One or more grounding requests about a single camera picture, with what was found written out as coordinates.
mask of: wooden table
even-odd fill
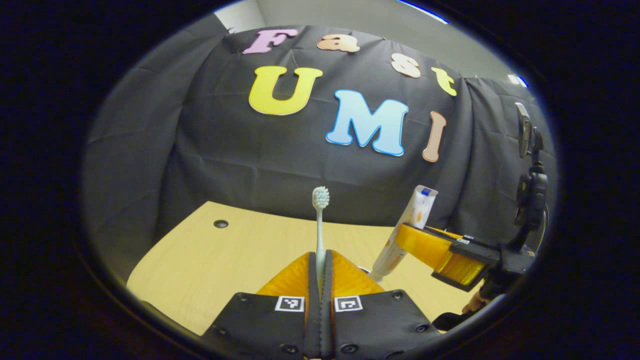
[[[216,220],[226,220],[228,227],[215,227]],[[325,222],[324,247],[370,270],[392,229]],[[202,335],[233,294],[255,293],[291,261],[315,250],[315,221],[206,202],[145,255],[127,289]],[[430,320],[460,313],[479,289],[464,292],[434,279],[432,272],[408,254],[381,285],[405,290]]]

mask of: white toothbrush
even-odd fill
[[[322,243],[322,209],[329,205],[329,190],[324,186],[315,188],[312,194],[314,208],[317,211],[318,239],[316,243],[316,277],[318,293],[322,296],[324,284],[324,244]]]

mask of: yellow letter u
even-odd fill
[[[263,66],[255,69],[257,77],[249,93],[249,104],[255,111],[271,115],[289,115],[302,110],[309,100],[311,88],[322,71],[311,67],[299,67],[294,73],[298,75],[298,84],[289,100],[273,98],[273,89],[278,77],[285,74],[287,68],[281,66]]]

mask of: letter m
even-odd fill
[[[351,144],[353,138],[349,135],[349,125],[353,124],[353,130],[361,147],[365,147],[380,129],[378,139],[372,144],[373,149],[393,156],[404,154],[400,139],[404,114],[409,110],[407,105],[396,100],[385,100],[371,114],[361,93],[353,90],[337,90],[335,96],[340,100],[340,106],[333,131],[326,134],[328,142],[340,145]]]

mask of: black cloth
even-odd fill
[[[522,102],[541,131],[541,159],[555,204],[556,154],[534,96],[505,81],[464,79],[425,54],[379,36],[326,26],[299,31],[264,54],[242,54],[258,29],[225,36],[211,15],[159,45],[129,71],[106,99],[88,138],[83,201],[92,240],[112,269],[128,278],[153,243],[210,200],[287,217],[315,219],[311,192],[327,186],[324,220],[392,226],[419,184],[439,194],[427,222],[454,233],[505,241],[513,225],[518,178],[531,165],[518,155]],[[323,35],[356,37],[355,53],[318,49]],[[417,60],[422,76],[391,66],[391,54]],[[299,112],[266,115],[248,96],[255,69],[287,68],[274,89],[291,96],[294,69],[323,71]],[[453,78],[445,93],[431,67]],[[339,101],[336,90],[362,93],[370,110],[386,99],[406,104],[400,157],[354,142],[329,143]],[[447,119],[435,163],[422,159],[431,111]]]

